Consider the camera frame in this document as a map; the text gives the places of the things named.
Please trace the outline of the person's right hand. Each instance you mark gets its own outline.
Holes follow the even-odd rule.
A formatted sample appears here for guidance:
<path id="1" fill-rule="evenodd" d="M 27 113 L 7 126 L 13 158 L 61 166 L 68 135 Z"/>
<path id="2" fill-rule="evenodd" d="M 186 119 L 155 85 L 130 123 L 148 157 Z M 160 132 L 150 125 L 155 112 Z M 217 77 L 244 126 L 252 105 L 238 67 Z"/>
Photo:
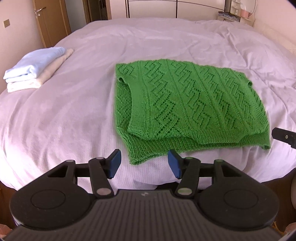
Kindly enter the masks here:
<path id="1" fill-rule="evenodd" d="M 286 235 L 286 234 L 288 234 L 288 233 L 291 233 L 291 232 L 293 232 L 295 229 L 296 229 L 296 222 L 290 223 L 290 224 L 285 228 L 284 234 Z"/>

